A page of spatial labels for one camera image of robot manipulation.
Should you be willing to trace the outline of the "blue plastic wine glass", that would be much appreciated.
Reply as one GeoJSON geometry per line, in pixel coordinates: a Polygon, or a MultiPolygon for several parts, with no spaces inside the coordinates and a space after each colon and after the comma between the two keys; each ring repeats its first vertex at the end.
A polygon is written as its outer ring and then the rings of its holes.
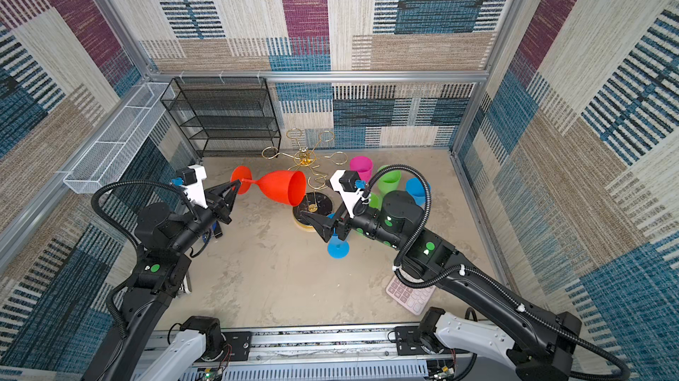
{"type": "Polygon", "coordinates": [[[419,179],[409,179],[406,183],[406,192],[410,194],[418,206],[424,207],[426,192],[423,183],[419,179]]]}
{"type": "Polygon", "coordinates": [[[333,230],[331,239],[327,243],[327,252],[333,259],[343,259],[349,254],[350,246],[347,241],[339,238],[336,230],[333,230]]]}

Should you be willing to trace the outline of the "red plastic wine glass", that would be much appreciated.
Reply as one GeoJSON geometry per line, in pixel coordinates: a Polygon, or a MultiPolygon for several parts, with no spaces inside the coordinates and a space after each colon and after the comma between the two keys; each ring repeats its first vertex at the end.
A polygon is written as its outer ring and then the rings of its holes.
{"type": "Polygon", "coordinates": [[[254,180],[248,167],[239,166],[231,176],[232,182],[237,180],[242,183],[239,195],[247,193],[251,186],[257,186],[270,200],[291,207],[301,204],[306,195],[306,178],[300,171],[275,171],[254,180]]]}

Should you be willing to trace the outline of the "magenta plastic wine glass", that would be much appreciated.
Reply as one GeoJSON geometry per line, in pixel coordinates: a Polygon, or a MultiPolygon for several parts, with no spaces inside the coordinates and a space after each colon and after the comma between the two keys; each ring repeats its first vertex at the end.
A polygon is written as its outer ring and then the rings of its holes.
{"type": "Polygon", "coordinates": [[[349,161],[349,169],[357,172],[360,179],[368,182],[373,173],[373,161],[367,156],[356,156],[349,161]]]}

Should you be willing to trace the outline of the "green plastic wine glass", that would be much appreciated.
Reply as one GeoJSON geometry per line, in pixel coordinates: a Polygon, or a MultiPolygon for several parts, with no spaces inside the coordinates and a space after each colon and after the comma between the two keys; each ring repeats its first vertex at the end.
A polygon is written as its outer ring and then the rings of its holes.
{"type": "Polygon", "coordinates": [[[378,190],[382,195],[387,195],[392,191],[398,190],[401,184],[401,171],[394,170],[382,175],[378,180],[378,190]]]}
{"type": "Polygon", "coordinates": [[[376,193],[371,193],[369,198],[369,207],[373,209],[381,209],[383,198],[381,195],[376,193]]]}

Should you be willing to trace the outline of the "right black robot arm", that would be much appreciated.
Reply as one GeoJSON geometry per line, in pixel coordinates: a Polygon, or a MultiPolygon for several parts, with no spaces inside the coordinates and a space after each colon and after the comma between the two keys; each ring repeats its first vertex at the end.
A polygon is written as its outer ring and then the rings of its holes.
{"type": "Polygon", "coordinates": [[[627,380],[627,363],[604,348],[580,338],[581,321],[569,312],[555,314],[513,293],[481,271],[450,242],[427,229],[433,196],[424,175],[405,164],[391,164],[369,181],[357,172],[337,171],[327,185],[342,198],[331,217],[304,211],[302,216],[324,241],[349,232],[385,243],[397,250],[393,272],[407,287],[437,287],[461,299],[494,323],[513,341],[484,345],[468,341],[463,350],[498,359],[521,380],[627,380]],[[424,188],[424,206],[404,191],[388,193],[379,209],[369,205],[374,186],[391,172],[408,172],[424,188]]]}

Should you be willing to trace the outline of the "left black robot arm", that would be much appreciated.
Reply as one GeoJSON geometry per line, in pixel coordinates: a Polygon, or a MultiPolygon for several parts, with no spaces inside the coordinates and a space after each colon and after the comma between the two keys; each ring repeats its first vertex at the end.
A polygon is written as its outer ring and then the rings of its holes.
{"type": "Polygon", "coordinates": [[[131,379],[143,347],[187,275],[192,262],[187,250],[217,221],[231,222],[230,214],[241,186],[237,180],[206,190],[205,208],[192,204],[176,186],[143,179],[114,182],[94,193],[90,202],[93,211],[133,245],[136,265],[106,296],[113,327],[85,371],[84,380],[131,379]],[[187,211],[177,214],[167,203],[154,202],[139,211],[135,232],[129,232],[100,205],[103,195],[128,186],[167,190],[180,197],[187,211]]]}

